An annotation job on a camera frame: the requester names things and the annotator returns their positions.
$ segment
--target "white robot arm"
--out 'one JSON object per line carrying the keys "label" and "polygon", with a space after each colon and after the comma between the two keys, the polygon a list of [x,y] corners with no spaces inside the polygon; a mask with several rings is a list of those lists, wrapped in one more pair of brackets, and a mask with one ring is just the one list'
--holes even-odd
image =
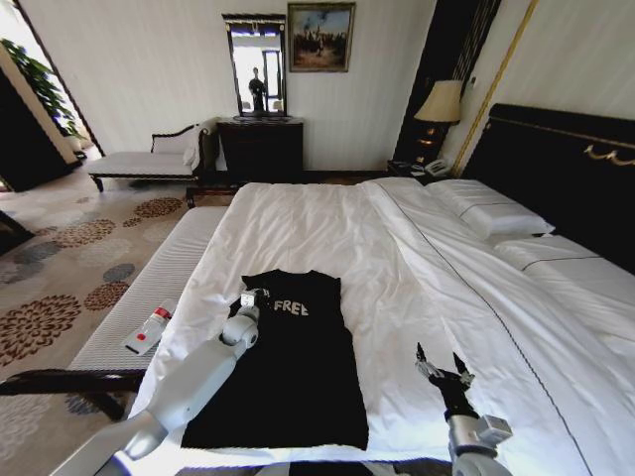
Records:
{"label": "white robot arm", "polygon": [[142,458],[156,449],[170,431],[198,415],[231,375],[238,359],[256,343],[259,309],[255,301],[255,292],[243,293],[241,303],[248,305],[240,307],[218,335],[203,342],[159,381],[142,412],[98,432],[53,474],[98,474],[120,450],[133,460]]}
{"label": "white robot arm", "polygon": [[465,392],[474,379],[467,367],[454,354],[457,374],[438,369],[426,359],[421,344],[417,344],[419,372],[441,390],[445,403],[445,421],[449,425],[449,456],[454,476],[512,476],[494,458],[496,446],[512,436],[506,420],[496,416],[479,416],[469,404]]}

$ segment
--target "white duvet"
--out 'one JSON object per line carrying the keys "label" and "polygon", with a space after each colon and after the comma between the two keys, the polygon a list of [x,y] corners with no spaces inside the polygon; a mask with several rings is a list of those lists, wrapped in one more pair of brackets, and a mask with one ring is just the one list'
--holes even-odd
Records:
{"label": "white duvet", "polygon": [[241,275],[276,268],[341,278],[370,427],[367,451],[180,448],[178,430],[133,470],[448,459],[441,394],[414,366],[418,341],[442,368],[452,368],[455,351],[476,374],[468,396],[478,412],[509,420],[514,436],[500,446],[500,459],[515,475],[622,475],[635,467],[628,367],[405,178],[244,186],[184,290],[133,414],[158,379],[218,332]]}

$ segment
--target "black t-shirt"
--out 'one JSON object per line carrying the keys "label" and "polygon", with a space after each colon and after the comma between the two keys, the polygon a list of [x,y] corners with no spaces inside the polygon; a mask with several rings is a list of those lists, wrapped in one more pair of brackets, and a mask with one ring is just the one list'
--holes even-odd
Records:
{"label": "black t-shirt", "polygon": [[188,424],[182,445],[366,449],[368,423],[339,308],[340,280],[275,270],[243,281],[248,290],[271,294],[260,308],[258,341]]}

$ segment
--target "telephone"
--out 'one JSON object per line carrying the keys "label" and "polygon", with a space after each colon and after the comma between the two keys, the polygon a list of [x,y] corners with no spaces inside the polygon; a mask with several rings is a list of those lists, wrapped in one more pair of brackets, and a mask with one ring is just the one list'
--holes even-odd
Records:
{"label": "telephone", "polygon": [[442,177],[449,172],[450,166],[443,159],[430,162],[424,167],[424,170],[433,177]]}

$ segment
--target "table lamp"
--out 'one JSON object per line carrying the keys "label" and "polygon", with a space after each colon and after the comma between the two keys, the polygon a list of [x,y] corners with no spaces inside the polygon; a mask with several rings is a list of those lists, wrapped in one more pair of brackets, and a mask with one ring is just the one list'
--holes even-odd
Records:
{"label": "table lamp", "polygon": [[[462,86],[463,82],[460,80],[436,81],[428,99],[415,114],[418,121],[433,123],[426,130],[426,137],[417,140],[428,156],[436,157],[443,142],[440,131],[446,131],[446,128],[435,126],[434,123],[453,125],[460,120],[459,101]],[[426,157],[417,157],[416,161],[421,164],[425,159]]]}

